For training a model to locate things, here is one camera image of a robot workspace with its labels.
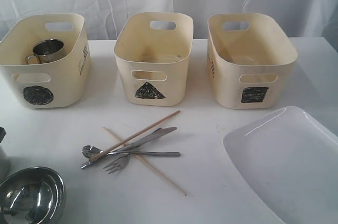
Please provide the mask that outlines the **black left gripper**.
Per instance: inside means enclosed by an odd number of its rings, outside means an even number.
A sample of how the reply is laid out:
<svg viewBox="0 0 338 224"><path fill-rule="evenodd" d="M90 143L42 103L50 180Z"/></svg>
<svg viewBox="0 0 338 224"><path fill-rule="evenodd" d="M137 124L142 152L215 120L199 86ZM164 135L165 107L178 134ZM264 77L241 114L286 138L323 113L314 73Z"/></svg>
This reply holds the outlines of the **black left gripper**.
<svg viewBox="0 0 338 224"><path fill-rule="evenodd" d="M0 127L0 142L3 141L5 135L6 135L6 130L5 130L5 128Z"/></svg>

